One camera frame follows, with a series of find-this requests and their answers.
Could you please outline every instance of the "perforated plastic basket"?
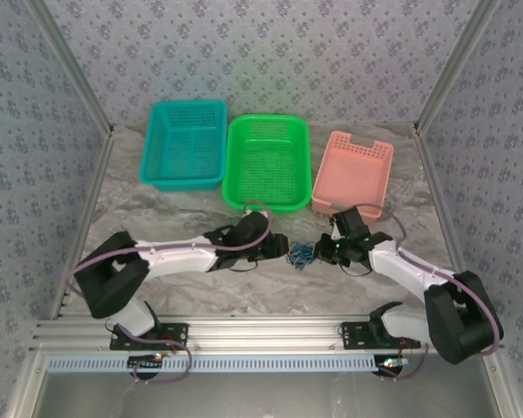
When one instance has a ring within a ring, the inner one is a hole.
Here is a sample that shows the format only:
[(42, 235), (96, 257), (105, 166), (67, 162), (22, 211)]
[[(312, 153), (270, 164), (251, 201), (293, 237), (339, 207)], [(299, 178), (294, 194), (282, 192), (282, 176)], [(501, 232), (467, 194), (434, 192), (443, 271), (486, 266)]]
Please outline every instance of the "perforated plastic basket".
[[(371, 148), (353, 144), (349, 133), (334, 131), (323, 154), (312, 193), (312, 209), (331, 215), (357, 203), (383, 205), (390, 178), (393, 145), (375, 141)], [(366, 225), (382, 211), (358, 209)]]
[(225, 175), (226, 142), (224, 102), (157, 103), (139, 177), (162, 192), (216, 189)]
[(306, 206), (312, 192), (309, 128), (284, 115), (246, 115), (228, 128), (223, 198), (242, 209), (260, 200), (274, 212)]

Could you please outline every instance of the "green basket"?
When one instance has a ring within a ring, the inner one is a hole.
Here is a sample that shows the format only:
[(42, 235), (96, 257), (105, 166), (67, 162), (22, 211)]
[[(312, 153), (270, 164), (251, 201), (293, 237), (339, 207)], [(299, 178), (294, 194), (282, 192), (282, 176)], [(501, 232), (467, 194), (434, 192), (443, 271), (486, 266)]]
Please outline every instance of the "green basket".
[(260, 200), (277, 213), (305, 207), (312, 196), (310, 138), (295, 116), (245, 115), (228, 128), (223, 198), (242, 209)]

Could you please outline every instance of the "basket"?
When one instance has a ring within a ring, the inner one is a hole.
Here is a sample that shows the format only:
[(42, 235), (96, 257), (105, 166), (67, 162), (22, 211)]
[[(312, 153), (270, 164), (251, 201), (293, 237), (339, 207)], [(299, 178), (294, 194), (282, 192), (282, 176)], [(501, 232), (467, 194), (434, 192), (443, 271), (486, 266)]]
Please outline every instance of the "basket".
[(309, 128), (294, 116), (245, 115), (228, 128), (223, 198), (237, 209), (260, 200), (273, 212), (291, 213), (312, 194)]
[[(358, 203), (382, 206), (390, 177), (393, 145), (375, 141), (371, 148), (351, 142), (349, 133), (334, 131), (323, 154), (312, 193), (312, 209), (332, 215)], [(358, 209), (366, 225), (382, 211)]]
[(222, 101), (157, 103), (139, 178), (162, 192), (216, 189), (225, 175), (226, 136)]

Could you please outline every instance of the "gray marble tabletop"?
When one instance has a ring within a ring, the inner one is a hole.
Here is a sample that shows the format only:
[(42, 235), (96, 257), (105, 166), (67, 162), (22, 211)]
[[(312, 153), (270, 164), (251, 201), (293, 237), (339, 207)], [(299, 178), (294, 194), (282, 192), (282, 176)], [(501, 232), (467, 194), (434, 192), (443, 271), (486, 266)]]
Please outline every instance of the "gray marble tabletop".
[[(375, 139), (395, 147), (385, 200), (386, 210), (371, 227), (393, 237), (400, 232), (389, 216), (405, 224), (405, 247), (439, 266), (450, 261), (432, 203), (431, 193), (409, 125), (311, 125), (312, 180), (316, 179), (323, 150), (332, 131), (346, 131), (371, 145)], [(144, 145), (143, 129), (117, 127), (114, 146), (85, 242), (85, 254), (117, 231), (134, 239), (168, 241), (190, 239), (218, 226), (234, 224), (240, 214), (228, 206), (221, 189), (211, 192), (163, 193), (139, 182)], [(273, 232), (292, 241), (318, 240), (329, 232), (329, 218), (310, 206), (289, 215), (277, 215)], [(237, 264), (235, 268), (247, 268)], [(363, 267), (352, 270), (363, 273)], [(392, 300), (418, 304), (395, 281), (376, 273), (354, 278), (338, 266), (315, 262), (296, 271), (284, 258), (268, 260), (248, 273), (179, 273), (145, 282), (137, 296), (158, 314), (366, 314)], [(88, 312), (85, 302), (66, 296), (63, 314)]]

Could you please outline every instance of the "pink basket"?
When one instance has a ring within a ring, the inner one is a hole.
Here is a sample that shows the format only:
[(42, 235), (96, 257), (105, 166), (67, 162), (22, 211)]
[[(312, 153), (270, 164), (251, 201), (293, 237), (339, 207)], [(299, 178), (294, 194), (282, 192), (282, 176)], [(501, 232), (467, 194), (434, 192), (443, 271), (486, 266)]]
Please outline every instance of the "pink basket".
[[(333, 131), (323, 154), (312, 192), (312, 209), (332, 215), (357, 203), (383, 205), (390, 178), (393, 145), (375, 141), (371, 148), (352, 144), (349, 133)], [(361, 207), (366, 225), (382, 211)]]

